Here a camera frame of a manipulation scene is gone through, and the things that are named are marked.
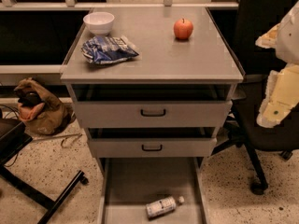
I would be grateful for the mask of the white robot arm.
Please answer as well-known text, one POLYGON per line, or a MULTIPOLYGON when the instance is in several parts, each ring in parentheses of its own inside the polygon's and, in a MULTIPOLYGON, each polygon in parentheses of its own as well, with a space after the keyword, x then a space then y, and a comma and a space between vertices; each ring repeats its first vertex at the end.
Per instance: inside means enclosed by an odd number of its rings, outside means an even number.
POLYGON ((259 126, 273 128, 299 103, 299 1, 255 45, 273 48, 276 56, 286 63, 279 72, 270 72, 256 119, 259 126))

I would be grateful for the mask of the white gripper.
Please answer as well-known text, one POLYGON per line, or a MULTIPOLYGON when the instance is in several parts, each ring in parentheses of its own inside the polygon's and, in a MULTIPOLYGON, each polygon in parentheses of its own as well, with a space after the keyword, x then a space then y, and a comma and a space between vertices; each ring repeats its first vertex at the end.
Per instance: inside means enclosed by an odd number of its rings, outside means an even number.
POLYGON ((267 79, 265 98, 256 119, 259 126, 273 128, 279 125, 299 103, 299 66, 287 64, 271 71, 267 79))

